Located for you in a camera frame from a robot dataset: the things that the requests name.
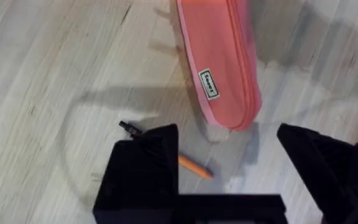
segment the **wooden floor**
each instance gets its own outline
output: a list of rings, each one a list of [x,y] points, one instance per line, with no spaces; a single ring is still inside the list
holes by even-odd
[[[200,113],[169,0],[0,0],[0,223],[94,223],[119,120],[177,123],[181,193],[281,193],[321,214],[279,144],[281,122],[358,142],[358,0],[251,0],[263,107],[245,132]]]

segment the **light wood grain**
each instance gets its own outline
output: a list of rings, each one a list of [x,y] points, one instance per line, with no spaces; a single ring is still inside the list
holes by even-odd
[[[169,0],[0,0],[0,223],[94,223],[124,119],[177,123],[180,192],[280,193],[290,223],[321,213],[281,122],[358,142],[358,0],[252,0],[263,107],[244,132],[205,123]]]

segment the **brand label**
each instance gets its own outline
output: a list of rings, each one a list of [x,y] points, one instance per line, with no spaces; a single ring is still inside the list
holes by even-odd
[[[218,98],[219,92],[216,88],[214,80],[212,79],[211,71],[209,71],[209,69],[206,69],[199,72],[198,75],[200,76],[201,83],[204,86],[207,99],[212,100]]]

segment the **zipper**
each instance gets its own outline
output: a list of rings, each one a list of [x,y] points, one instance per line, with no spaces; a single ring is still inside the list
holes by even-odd
[[[246,1],[246,0],[226,0],[227,2],[227,7],[229,9],[229,16],[230,16],[230,20],[231,20],[231,25],[233,27],[233,38],[234,41],[236,43],[237,46],[239,46],[238,48],[236,48],[237,51],[237,55],[238,55],[238,63],[240,65],[241,71],[244,72],[245,75],[249,74],[251,75],[251,78],[253,78],[253,74],[250,72],[250,67],[249,67],[249,57],[248,57],[248,53],[246,50],[246,46],[244,45],[244,32],[242,30],[242,26],[240,23],[240,19],[238,16],[238,7],[237,7],[237,3],[236,1]],[[248,102],[250,103],[250,111],[252,111],[252,114],[248,114],[248,116],[246,117],[247,119],[243,119],[242,122],[247,121],[250,116],[254,116],[255,115],[255,108],[254,108],[254,97],[255,97],[255,88],[254,88],[254,84],[249,82],[248,78],[245,78],[244,81],[244,77],[241,76],[242,82],[246,82],[247,85],[245,87],[247,88],[252,88],[252,91],[250,91],[250,94],[244,94],[245,97],[247,97]]]

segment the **black plastic part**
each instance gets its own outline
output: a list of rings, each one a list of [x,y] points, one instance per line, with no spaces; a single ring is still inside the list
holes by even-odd
[[[326,223],[358,223],[358,144],[287,124],[277,137]]]
[[[115,144],[93,214],[98,224],[287,223],[279,195],[180,195],[175,124]]]

